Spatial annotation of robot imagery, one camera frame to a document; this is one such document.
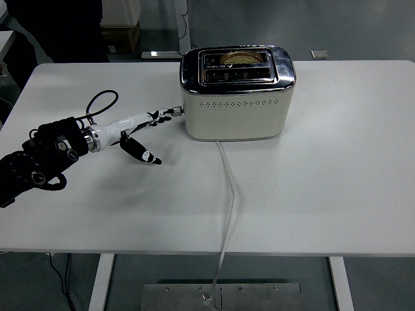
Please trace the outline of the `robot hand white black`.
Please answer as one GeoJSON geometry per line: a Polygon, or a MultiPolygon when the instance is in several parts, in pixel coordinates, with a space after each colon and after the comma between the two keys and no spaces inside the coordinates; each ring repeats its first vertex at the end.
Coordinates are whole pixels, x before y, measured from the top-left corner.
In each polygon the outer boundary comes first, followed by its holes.
{"type": "Polygon", "coordinates": [[[107,126],[92,124],[86,129],[90,136],[90,152],[100,152],[107,146],[119,145],[127,154],[144,163],[162,164],[161,159],[151,154],[141,143],[130,135],[143,128],[155,127],[181,116],[181,107],[160,109],[154,112],[141,113],[115,121],[107,126]]]}

